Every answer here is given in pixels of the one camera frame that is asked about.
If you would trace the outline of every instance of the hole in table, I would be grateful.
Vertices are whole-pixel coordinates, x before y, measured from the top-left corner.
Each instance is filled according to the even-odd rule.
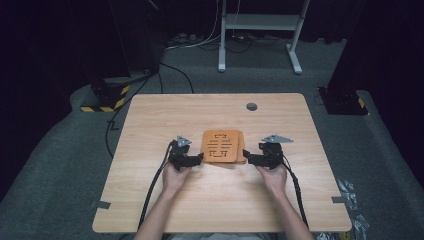
[[[248,103],[248,104],[246,105],[246,108],[247,108],[249,111],[256,111],[256,109],[258,109],[258,105],[256,105],[256,103]]]

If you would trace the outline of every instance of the wooden table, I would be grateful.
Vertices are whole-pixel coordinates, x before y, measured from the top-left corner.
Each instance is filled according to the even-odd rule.
[[[255,103],[256,111],[246,108]],[[283,151],[299,179],[311,231],[348,231],[351,222],[339,197],[333,173],[302,95],[181,94],[137,95],[122,129],[101,201],[93,222],[96,232],[136,232],[150,183],[168,143],[182,135],[191,140],[188,155],[200,152],[202,134],[210,129],[238,129],[246,150],[262,154],[261,139],[288,137]],[[162,189],[158,180],[153,206]],[[298,211],[293,182],[288,197]],[[253,165],[193,168],[172,207],[165,232],[279,232],[280,226],[262,178]]]

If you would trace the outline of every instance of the metal bracket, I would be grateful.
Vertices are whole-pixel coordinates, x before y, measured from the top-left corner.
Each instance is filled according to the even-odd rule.
[[[275,134],[272,134],[266,138],[263,138],[262,141],[268,142],[268,143],[287,143],[287,142],[294,142],[293,139],[281,137]]]
[[[178,135],[177,136],[177,141],[178,141],[178,147],[184,147],[186,145],[191,144],[191,141],[190,140],[188,140],[187,138],[184,138],[181,135]]]

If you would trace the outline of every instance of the black clamp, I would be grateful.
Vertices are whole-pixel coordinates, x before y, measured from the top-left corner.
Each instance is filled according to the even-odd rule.
[[[181,141],[172,140],[171,151],[168,160],[177,171],[182,167],[194,167],[200,165],[203,159],[203,153],[197,156],[187,156],[190,145],[181,144]]]
[[[243,149],[243,156],[247,158],[249,164],[260,167],[269,167],[270,170],[279,164],[284,164],[284,155],[280,143],[259,143],[259,149],[263,155],[251,154]]]

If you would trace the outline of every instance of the black base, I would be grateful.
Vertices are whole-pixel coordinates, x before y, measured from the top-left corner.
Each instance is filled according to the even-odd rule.
[[[318,88],[328,114],[333,115],[367,115],[364,101],[354,92],[342,94],[329,91],[325,87]]]
[[[103,98],[96,96],[92,88],[81,103],[83,112],[113,112],[118,110],[125,101],[129,86],[108,87]]]

